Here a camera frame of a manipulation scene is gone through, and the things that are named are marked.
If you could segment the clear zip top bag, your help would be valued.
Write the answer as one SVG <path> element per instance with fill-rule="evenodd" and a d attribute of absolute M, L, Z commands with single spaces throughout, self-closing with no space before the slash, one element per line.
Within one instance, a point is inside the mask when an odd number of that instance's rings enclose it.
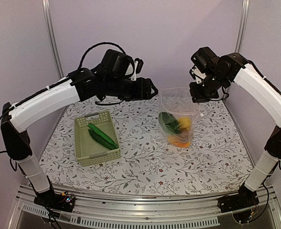
<path fill-rule="evenodd" d="M 192 101 L 188 87 L 160 89 L 158 115 L 160 112 L 170 113 L 176 119 L 180 117 L 190 117 L 192 120 L 191 133 L 189 135 L 168 134 L 159 126 L 166 141 L 168 136 L 173 135 L 180 138 L 183 142 L 192 142 L 195 122 L 199 119 L 201 112 L 199 110 L 199 105 Z"/>

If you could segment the yellow lemon toy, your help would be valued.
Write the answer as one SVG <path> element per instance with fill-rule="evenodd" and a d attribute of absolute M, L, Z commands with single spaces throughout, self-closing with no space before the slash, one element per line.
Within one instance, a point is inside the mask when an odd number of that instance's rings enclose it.
<path fill-rule="evenodd" d="M 178 124 L 180 129 L 190 130 L 192 126 L 192 120 L 190 117 L 180 117 L 178 118 Z"/>

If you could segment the bok choy toy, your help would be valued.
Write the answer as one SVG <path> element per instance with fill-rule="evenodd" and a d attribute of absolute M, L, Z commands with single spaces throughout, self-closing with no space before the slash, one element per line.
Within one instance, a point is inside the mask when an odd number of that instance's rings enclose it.
<path fill-rule="evenodd" d="M 170 113 L 160 112 L 158 115 L 159 125 L 168 134 L 180 134 L 178 120 Z"/>

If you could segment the green cucumber toy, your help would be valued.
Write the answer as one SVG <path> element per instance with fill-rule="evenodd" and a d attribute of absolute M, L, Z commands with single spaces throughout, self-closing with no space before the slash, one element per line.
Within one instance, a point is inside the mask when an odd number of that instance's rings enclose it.
<path fill-rule="evenodd" d="M 109 150 L 115 150 L 118 145 L 115 141 L 92 123 L 88 124 L 88 132 L 92 139 Z"/>

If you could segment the green plastic basket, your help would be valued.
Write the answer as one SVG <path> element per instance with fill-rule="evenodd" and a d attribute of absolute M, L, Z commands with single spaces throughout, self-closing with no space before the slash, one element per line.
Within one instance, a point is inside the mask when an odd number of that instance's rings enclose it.
<path fill-rule="evenodd" d="M 119 141 L 108 110 L 74 120 L 75 157 L 84 167 L 121 157 Z"/>

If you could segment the brown kiwi toy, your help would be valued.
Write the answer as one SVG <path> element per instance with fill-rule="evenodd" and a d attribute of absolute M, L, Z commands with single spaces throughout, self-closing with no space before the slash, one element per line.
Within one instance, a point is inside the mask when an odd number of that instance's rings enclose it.
<path fill-rule="evenodd" d="M 180 129 L 180 135 L 189 135 L 191 133 L 191 130 L 188 128 Z"/>

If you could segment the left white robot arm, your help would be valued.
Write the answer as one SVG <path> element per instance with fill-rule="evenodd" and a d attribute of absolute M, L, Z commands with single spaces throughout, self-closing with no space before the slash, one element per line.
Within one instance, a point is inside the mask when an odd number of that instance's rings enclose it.
<path fill-rule="evenodd" d="M 150 100 L 158 89 L 149 78 L 133 73 L 117 77 L 110 70 L 80 68 L 28 98 L 3 106 L 1 134 L 7 154 L 15 160 L 48 207 L 59 202 L 51 183 L 33 156 L 27 128 L 45 116 L 76 102 L 114 96 L 122 101 Z"/>

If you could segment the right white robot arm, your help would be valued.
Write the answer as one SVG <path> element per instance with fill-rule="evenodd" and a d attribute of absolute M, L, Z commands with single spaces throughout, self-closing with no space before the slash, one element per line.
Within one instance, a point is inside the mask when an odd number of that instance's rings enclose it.
<path fill-rule="evenodd" d="M 239 53 L 217 56 L 209 47 L 200 48 L 191 56 L 194 66 L 190 70 L 194 82 L 190 83 L 193 102 L 205 103 L 219 99 L 220 88 L 233 83 L 253 99 L 250 108 L 242 108 L 271 121 L 272 134 L 268 137 L 262 154 L 253 170 L 234 198 L 238 208 L 246 207 L 253 199 L 252 193 L 272 173 L 281 159 L 281 92 L 258 70 L 256 65 Z"/>

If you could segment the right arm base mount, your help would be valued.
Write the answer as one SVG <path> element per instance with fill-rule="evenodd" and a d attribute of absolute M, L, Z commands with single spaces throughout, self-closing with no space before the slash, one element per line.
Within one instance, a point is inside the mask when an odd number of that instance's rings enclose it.
<path fill-rule="evenodd" d="M 218 208 L 221 212 L 230 212 L 243 208 L 248 208 L 259 204 L 256 191 L 250 191 L 244 184 L 238 189 L 235 195 L 225 195 L 218 199 Z"/>

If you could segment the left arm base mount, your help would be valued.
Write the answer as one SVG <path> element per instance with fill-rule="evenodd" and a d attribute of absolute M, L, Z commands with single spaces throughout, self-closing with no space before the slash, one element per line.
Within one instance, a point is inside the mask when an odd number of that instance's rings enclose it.
<path fill-rule="evenodd" d="M 48 209 L 54 209 L 64 212 L 72 212 L 75 205 L 75 195 L 70 194 L 67 191 L 58 194 L 53 189 L 50 189 L 44 193 L 38 193 L 35 191 L 36 197 L 34 204 L 46 207 Z"/>

